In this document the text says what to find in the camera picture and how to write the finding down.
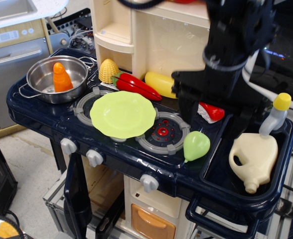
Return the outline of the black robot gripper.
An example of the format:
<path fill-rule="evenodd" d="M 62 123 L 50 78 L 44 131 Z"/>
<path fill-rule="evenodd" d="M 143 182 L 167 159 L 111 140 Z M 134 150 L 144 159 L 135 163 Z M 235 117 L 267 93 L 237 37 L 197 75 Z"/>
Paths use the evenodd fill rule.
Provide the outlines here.
<path fill-rule="evenodd" d="M 218 71 L 206 66 L 201 71 L 175 71 L 172 91 L 178 97 L 182 119 L 192 125 L 199 102 L 234 113 L 232 138 L 237 139 L 251 122 L 263 117 L 269 104 L 261 93 L 244 80 L 242 70 Z"/>

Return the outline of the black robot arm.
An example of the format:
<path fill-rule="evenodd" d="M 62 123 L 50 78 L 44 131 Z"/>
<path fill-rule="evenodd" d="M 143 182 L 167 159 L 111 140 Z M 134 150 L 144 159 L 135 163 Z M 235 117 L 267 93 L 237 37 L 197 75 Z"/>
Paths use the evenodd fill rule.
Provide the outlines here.
<path fill-rule="evenodd" d="M 178 96 L 185 121 L 192 121 L 197 101 L 218 106 L 232 114 L 224 136 L 236 139 L 251 122 L 262 116 L 266 99 L 248 86 L 242 70 L 249 57 L 274 38 L 273 1 L 207 0 L 180 4 L 164 0 L 144 3 L 124 0 L 122 4 L 134 10 L 209 28 L 208 42 L 203 50 L 204 70 L 179 70 L 172 74 L 172 90 Z"/>

